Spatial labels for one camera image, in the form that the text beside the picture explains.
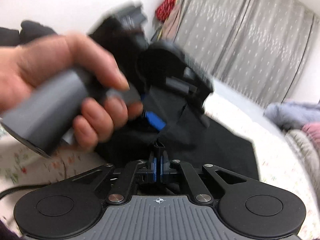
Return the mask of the person's left hand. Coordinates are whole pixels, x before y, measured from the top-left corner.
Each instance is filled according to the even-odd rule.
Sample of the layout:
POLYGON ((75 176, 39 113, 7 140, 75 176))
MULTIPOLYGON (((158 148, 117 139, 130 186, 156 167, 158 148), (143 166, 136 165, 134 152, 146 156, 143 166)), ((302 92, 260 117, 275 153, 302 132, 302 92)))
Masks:
MULTIPOLYGON (((49 35, 25 45, 1 47, 1 112, 16 107, 44 81, 75 64, 87 68, 106 87, 129 88, 112 54, 87 35, 49 35)), ((142 111, 141 102, 126 105, 110 97, 98 103, 86 98, 73 121, 76 148, 92 150, 142 111)))

